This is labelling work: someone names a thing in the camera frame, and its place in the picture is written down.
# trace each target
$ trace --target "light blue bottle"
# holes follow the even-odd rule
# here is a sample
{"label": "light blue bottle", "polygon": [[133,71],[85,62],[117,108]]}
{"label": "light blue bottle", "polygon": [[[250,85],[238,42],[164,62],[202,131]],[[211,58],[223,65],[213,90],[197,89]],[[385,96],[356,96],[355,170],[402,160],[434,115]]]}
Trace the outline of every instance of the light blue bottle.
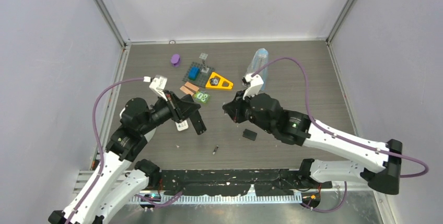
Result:
{"label": "light blue bottle", "polygon": [[[257,71],[260,67],[266,65],[269,61],[269,53],[266,49],[260,48],[255,52],[254,58],[252,59],[251,64],[249,64],[248,69],[246,70],[247,74],[252,74],[255,71]],[[259,72],[259,75],[263,79],[263,86],[260,89],[261,91],[264,90],[264,87],[266,85],[266,79],[267,79],[267,67],[263,69],[261,72]]]}

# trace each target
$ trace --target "purple object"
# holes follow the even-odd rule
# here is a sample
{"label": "purple object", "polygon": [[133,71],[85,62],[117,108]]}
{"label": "purple object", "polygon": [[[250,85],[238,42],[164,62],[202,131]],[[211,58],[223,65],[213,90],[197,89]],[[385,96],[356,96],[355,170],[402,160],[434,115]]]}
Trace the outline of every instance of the purple object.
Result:
{"label": "purple object", "polygon": [[179,54],[174,54],[171,58],[171,64],[174,67],[178,67],[180,65],[180,55]]}

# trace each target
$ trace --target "small black object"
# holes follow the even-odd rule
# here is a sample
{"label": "small black object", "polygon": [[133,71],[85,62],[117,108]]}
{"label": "small black object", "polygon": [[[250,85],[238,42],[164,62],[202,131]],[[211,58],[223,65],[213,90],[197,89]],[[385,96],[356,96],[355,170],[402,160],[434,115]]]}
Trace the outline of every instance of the small black object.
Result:
{"label": "small black object", "polygon": [[255,140],[257,138],[257,133],[249,129],[245,129],[243,131],[243,137],[246,139]]}

